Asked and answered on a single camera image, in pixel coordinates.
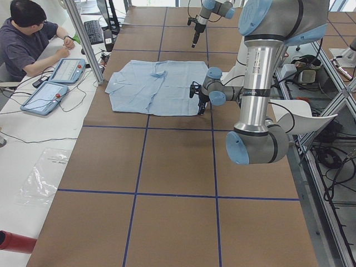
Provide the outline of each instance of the folded cloth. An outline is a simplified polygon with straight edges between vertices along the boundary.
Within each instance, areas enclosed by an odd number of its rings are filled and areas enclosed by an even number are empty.
[[[130,61],[106,87],[113,111],[157,116],[197,115],[199,98],[189,98],[192,81],[202,83],[203,61]]]

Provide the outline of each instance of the t-shirt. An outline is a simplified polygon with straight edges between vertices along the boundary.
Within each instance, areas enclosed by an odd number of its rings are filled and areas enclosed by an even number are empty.
[[[20,81],[26,75],[24,67],[37,61],[50,39],[57,32],[58,25],[45,22],[43,28],[28,36],[11,24],[11,18],[5,20],[0,28],[0,53],[7,71],[14,80]]]

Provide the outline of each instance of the transparent plastic sleeve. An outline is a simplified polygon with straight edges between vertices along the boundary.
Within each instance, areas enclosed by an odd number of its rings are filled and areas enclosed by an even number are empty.
[[[46,148],[16,195],[15,203],[50,207],[71,153]]]

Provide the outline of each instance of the black keyboard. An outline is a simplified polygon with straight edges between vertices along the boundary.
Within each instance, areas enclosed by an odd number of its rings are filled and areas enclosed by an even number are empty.
[[[90,44],[104,43],[99,21],[85,21],[84,29],[89,37]]]

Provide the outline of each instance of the white table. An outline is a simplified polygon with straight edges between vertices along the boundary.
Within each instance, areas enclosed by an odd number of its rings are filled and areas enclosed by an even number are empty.
[[[94,18],[95,16],[86,16],[83,20]],[[74,29],[69,19],[64,23],[63,27],[67,29],[72,36],[74,35]],[[52,55],[62,44],[63,40],[54,38],[45,51],[43,51],[41,57]],[[76,43],[76,47],[71,50],[70,57],[85,58],[85,56],[81,54],[81,48],[82,47]],[[100,52],[100,49],[105,50],[104,44],[93,46],[95,53]],[[90,69],[87,69],[82,77],[86,76],[88,71],[90,71]],[[35,80],[36,78],[20,85],[17,92],[32,93],[35,91],[35,88],[32,86]],[[63,112],[60,107],[57,107],[47,116],[31,115],[26,112],[0,115],[0,127],[2,127],[4,133],[26,141],[39,141],[52,138],[61,139],[64,137],[77,138],[83,124],[83,119],[94,97],[96,86],[95,77],[93,73],[90,72],[79,86],[87,95],[83,102],[74,110]],[[83,92],[74,89],[63,98],[61,106],[65,110],[69,110],[81,102],[83,96]],[[13,99],[20,103],[24,103],[27,98],[28,95],[25,94],[15,94],[13,96]],[[13,100],[9,100],[0,113],[19,110],[19,104]],[[14,198],[16,194],[19,193],[21,186],[45,148],[72,150],[76,141],[61,140],[39,144],[25,144],[7,136],[3,137],[7,140],[7,144],[0,148],[0,230],[37,238],[49,207],[18,205],[14,203]],[[0,250],[0,266],[26,266],[29,256],[29,254]]]

